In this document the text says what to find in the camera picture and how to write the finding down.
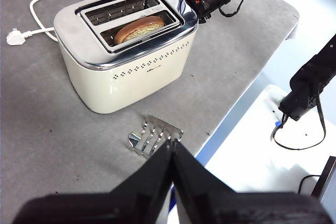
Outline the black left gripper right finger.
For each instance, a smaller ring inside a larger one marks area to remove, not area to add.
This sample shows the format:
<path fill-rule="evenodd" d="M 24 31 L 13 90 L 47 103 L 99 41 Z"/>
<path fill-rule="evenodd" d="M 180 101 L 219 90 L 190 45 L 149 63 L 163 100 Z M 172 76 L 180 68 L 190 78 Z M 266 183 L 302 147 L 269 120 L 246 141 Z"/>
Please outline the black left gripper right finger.
<path fill-rule="evenodd" d="M 173 144 L 173 181 L 191 223 L 332 223 L 311 196 L 235 192 L 180 142 Z"/>

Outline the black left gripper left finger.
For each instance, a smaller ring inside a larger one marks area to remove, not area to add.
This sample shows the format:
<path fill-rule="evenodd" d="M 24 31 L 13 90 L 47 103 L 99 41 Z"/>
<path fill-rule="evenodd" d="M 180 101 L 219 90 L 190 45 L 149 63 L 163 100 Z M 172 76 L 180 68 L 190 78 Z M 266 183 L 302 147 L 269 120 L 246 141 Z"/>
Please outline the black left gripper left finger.
<path fill-rule="evenodd" d="M 25 203 L 14 223 L 155 223 L 171 186 L 172 148 L 164 143 L 109 193 L 54 194 Z"/>

